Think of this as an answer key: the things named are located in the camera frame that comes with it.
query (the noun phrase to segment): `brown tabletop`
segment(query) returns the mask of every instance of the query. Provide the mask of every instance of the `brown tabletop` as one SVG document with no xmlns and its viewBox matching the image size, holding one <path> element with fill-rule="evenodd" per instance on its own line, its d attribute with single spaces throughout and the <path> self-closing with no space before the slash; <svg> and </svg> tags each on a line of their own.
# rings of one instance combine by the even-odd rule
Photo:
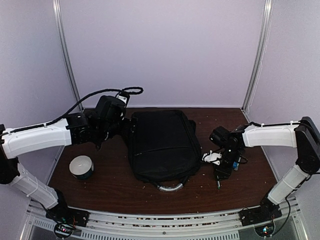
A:
<svg viewBox="0 0 320 240">
<path fill-rule="evenodd" d="M 127 117 L 136 111 L 160 109 L 163 108 L 129 108 Z M 196 135 L 203 153 L 217 149 L 209 140 L 214 128 L 224 126 L 233 130 L 247 123 L 240 109 L 180 109 L 196 122 Z M 89 156 L 94 163 L 94 173 L 87 180 L 77 180 L 69 172 L 69 163 L 79 155 Z M 260 147 L 247 148 L 244 156 L 248 164 L 240 165 L 228 180 L 222 181 L 221 189 L 217 189 L 212 164 L 202 163 L 183 189 L 166 193 L 135 179 L 128 162 L 128 149 L 121 137 L 116 136 L 104 142 L 100 151 L 96 151 L 93 143 L 66 147 L 49 185 L 64 193 L 69 206 L 96 211 L 189 214 L 231 210 L 258 205 L 276 183 Z"/>
</svg>

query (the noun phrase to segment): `robotic arm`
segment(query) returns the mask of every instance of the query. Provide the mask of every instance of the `robotic arm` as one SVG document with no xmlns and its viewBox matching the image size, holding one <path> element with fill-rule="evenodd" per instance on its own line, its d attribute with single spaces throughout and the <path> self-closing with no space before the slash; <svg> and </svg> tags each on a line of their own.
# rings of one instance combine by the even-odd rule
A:
<svg viewBox="0 0 320 240">
<path fill-rule="evenodd" d="M 38 201 L 47 215 L 59 223 L 85 226 L 88 212 L 68 208 L 57 189 L 39 181 L 19 163 L 18 156 L 54 146 L 92 142 L 99 150 L 102 142 L 118 134 L 124 122 L 130 95 L 121 91 L 114 96 L 102 96 L 95 109 L 86 113 L 66 115 L 54 124 L 46 123 L 19 129 L 0 125 L 0 184 L 16 187 L 27 197 Z"/>
<path fill-rule="evenodd" d="M 205 162 L 213 162 L 214 178 L 220 188 L 220 181 L 228 179 L 237 169 L 245 148 L 255 146 L 287 146 L 297 148 L 298 158 L 294 166 L 264 196 L 260 207 L 242 210 L 242 225 L 251 225 L 280 217 L 279 204 L 297 190 L 320 169 L 320 133 L 310 117 L 284 124 L 257 124 L 251 122 L 233 131 L 222 126 L 213 130 L 210 140 L 222 149 L 221 153 L 205 154 Z"/>
</svg>

